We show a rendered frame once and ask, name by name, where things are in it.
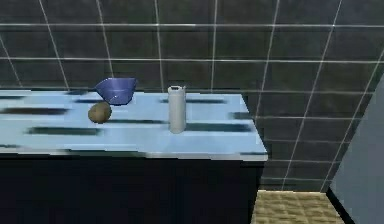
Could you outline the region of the grey fridge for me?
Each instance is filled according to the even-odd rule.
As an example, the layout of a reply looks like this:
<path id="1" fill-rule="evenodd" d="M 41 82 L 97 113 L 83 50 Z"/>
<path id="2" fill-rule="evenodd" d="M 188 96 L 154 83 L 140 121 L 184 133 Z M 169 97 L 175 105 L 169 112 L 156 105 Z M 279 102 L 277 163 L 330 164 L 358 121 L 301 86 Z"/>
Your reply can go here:
<path id="1" fill-rule="evenodd" d="M 330 189 L 351 224 L 384 224 L 384 75 Z"/>

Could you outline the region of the grey cylindrical bottle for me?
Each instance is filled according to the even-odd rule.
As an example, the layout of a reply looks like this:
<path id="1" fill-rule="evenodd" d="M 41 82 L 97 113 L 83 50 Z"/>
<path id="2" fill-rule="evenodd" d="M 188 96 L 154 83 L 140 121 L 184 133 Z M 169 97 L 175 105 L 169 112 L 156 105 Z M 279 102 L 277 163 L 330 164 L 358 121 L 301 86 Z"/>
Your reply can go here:
<path id="1" fill-rule="evenodd" d="M 179 134 L 186 127 L 186 88 L 170 86 L 168 88 L 169 130 Z"/>

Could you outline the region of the blue bowl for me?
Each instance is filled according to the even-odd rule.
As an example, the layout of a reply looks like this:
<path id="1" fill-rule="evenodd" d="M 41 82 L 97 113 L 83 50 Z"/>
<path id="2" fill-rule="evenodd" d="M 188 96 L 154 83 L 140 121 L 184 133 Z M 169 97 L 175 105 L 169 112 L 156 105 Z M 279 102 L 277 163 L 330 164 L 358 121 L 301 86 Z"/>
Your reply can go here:
<path id="1" fill-rule="evenodd" d="M 137 79 L 106 78 L 95 86 L 95 91 L 109 105 L 127 105 L 133 98 Z"/>

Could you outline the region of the dark cabinet with blue worktop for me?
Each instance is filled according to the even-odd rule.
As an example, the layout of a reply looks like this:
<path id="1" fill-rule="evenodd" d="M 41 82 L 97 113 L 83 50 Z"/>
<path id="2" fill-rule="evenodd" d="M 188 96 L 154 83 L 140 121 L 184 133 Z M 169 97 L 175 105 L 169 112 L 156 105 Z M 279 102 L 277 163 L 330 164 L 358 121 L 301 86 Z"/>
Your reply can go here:
<path id="1" fill-rule="evenodd" d="M 238 94 L 137 92 L 102 124 L 94 92 L 0 90 L 0 224 L 250 224 L 268 154 Z"/>

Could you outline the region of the brown potato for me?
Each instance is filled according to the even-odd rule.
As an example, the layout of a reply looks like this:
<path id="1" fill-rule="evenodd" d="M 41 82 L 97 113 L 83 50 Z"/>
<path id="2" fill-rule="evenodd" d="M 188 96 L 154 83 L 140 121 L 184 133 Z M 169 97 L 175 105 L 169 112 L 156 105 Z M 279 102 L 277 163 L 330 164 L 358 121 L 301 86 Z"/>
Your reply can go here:
<path id="1" fill-rule="evenodd" d="M 88 111 L 88 118 L 93 123 L 102 124 L 109 120 L 112 109 L 107 102 L 99 102 L 94 104 Z"/>

